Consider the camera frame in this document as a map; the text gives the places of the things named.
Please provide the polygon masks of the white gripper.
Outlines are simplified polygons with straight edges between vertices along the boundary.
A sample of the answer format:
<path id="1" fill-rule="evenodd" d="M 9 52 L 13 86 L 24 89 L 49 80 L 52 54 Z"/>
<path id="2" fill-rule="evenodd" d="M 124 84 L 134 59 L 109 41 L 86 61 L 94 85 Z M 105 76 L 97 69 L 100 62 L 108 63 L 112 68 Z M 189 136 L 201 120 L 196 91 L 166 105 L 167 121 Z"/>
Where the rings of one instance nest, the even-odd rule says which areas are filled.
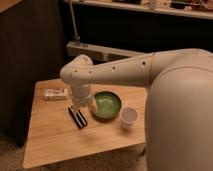
<path id="1" fill-rule="evenodd" d="M 90 105 L 93 102 L 93 99 L 94 95 L 92 92 L 83 97 L 72 95 L 73 105 L 78 108 Z"/>

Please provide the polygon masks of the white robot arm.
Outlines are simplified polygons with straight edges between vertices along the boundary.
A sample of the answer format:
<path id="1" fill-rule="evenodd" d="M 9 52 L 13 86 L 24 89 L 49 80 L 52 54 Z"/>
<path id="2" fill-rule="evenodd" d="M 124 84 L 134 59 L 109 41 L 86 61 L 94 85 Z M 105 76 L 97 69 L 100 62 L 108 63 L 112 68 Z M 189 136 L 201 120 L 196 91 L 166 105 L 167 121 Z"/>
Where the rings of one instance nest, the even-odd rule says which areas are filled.
<path id="1" fill-rule="evenodd" d="M 76 106 L 92 84 L 144 87 L 147 171 L 213 171 L 213 53 L 179 49 L 95 65 L 79 55 L 60 71 Z"/>

